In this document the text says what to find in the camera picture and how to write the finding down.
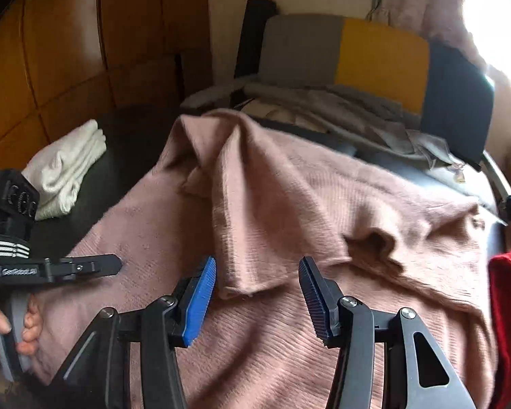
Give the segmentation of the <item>person's left hand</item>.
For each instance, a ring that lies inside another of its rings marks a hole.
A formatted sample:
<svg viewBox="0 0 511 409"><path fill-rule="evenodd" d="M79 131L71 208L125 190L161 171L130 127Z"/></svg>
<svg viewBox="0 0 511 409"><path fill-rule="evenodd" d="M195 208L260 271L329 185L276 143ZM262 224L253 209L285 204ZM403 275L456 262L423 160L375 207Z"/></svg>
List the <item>person's left hand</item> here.
<svg viewBox="0 0 511 409"><path fill-rule="evenodd" d="M12 326L9 319L0 310L0 334L10 333ZM32 357L38 350L38 338L43 330L43 319L39 310L38 302L35 296L31 296L28 301L27 311L24 319L24 328L22 331L22 341L20 341L16 350L19 354Z"/></svg>

